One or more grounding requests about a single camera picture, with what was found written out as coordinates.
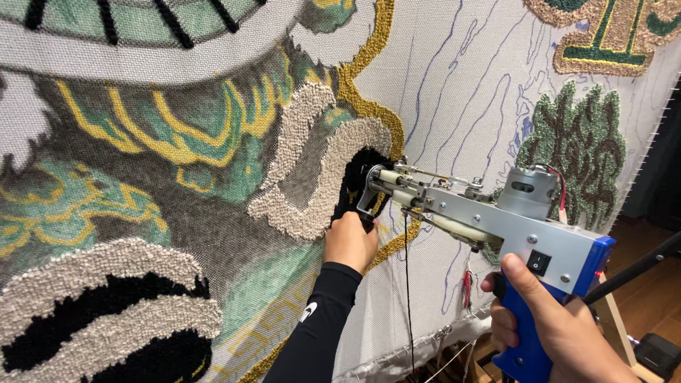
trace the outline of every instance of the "human hand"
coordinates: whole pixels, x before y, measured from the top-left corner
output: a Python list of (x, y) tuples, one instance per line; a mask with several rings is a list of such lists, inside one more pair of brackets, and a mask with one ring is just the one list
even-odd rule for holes
[(360, 216), (346, 211), (343, 217), (331, 223), (324, 243), (324, 262), (338, 262), (350, 266), (359, 274), (371, 263), (378, 249), (378, 219), (367, 234)]
[[(504, 256), (501, 268), (530, 308), (539, 341), (554, 363), (549, 382), (640, 383), (607, 344), (581, 299), (561, 306), (515, 254)], [(493, 291), (491, 273), (480, 288)], [(518, 346), (521, 339), (515, 332), (517, 325), (513, 313), (495, 299), (491, 342), (497, 350)]]

